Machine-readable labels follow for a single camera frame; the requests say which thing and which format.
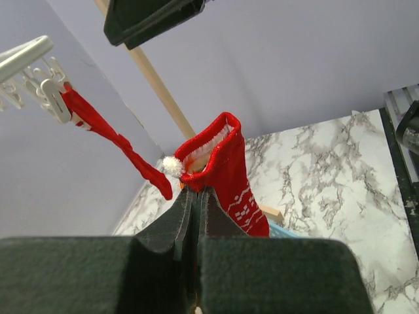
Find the white plastic clip hanger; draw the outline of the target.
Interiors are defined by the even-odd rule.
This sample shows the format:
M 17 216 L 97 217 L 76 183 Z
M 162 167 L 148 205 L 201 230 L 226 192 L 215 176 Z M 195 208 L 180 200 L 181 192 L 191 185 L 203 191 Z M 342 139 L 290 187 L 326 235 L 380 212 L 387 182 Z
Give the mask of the white plastic clip hanger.
M 54 43 L 52 40 L 48 36 L 43 35 L 2 52 L 0 64 L 1 83 L 12 78 L 21 70 L 43 57 L 53 47 Z

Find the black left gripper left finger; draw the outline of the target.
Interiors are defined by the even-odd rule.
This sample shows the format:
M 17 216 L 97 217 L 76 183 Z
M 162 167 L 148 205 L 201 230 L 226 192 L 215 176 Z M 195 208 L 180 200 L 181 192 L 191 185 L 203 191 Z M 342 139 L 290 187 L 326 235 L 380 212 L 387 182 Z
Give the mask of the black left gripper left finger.
M 1 240 L 2 313 L 190 313 L 192 206 L 185 188 L 132 236 Z

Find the red snowflake sock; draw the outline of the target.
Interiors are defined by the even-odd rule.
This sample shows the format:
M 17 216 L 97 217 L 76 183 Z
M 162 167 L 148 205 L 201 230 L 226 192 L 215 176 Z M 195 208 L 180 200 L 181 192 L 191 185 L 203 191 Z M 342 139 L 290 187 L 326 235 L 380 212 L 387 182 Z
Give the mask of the red snowflake sock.
M 125 154 L 145 180 L 157 187 L 166 200 L 171 200 L 173 197 L 172 186 L 165 174 L 148 164 L 136 153 L 129 140 L 117 133 L 70 83 L 66 82 L 64 88 L 65 92 L 61 93 L 61 95 L 71 113 L 71 121 L 76 126 L 92 131 L 112 142 Z

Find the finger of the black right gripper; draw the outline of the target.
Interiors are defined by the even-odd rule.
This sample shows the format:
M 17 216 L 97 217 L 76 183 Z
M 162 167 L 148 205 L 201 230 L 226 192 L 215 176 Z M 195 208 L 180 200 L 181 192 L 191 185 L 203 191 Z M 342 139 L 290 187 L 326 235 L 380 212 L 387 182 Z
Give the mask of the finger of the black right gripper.
M 103 31 L 132 50 L 200 14 L 206 0 L 111 0 Z

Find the red nordic pattern sock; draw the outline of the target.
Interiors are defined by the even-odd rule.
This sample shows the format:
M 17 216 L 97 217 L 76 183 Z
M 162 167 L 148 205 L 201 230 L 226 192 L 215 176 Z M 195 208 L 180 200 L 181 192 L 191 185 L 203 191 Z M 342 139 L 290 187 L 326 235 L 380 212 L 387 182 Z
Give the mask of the red nordic pattern sock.
M 221 113 L 204 131 L 162 162 L 166 173 L 195 192 L 215 190 L 223 211 L 248 235 L 268 237 L 269 223 L 247 178 L 245 139 L 240 121 Z

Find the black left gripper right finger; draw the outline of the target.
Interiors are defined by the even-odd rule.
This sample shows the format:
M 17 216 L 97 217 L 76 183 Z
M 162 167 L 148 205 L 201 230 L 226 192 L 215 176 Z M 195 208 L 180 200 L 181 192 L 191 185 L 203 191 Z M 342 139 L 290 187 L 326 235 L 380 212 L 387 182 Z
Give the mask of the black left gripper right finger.
M 204 313 L 372 313 L 354 254 L 309 237 L 251 237 L 198 195 L 198 305 Z

